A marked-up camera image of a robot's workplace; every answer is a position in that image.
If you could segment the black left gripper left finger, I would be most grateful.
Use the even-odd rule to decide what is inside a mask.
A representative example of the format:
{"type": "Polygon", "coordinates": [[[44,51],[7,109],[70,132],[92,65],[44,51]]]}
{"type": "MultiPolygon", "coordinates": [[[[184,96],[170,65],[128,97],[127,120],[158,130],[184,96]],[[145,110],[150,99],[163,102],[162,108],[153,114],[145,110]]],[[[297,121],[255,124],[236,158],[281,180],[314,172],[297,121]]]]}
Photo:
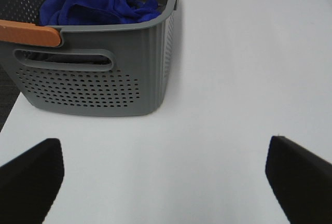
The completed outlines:
{"type": "Polygon", "coordinates": [[[43,223],[63,179],[57,138],[48,138],[2,165],[1,223],[43,223]]]}

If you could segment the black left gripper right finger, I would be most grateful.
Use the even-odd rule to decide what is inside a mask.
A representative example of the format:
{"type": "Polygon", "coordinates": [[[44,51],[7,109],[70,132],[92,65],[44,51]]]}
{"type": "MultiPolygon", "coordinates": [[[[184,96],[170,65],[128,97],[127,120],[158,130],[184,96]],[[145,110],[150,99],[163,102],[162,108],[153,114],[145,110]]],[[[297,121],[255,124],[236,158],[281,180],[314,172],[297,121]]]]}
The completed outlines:
{"type": "Polygon", "coordinates": [[[331,163],[284,136],[273,136],[265,175],[290,223],[331,223],[331,163]]]}

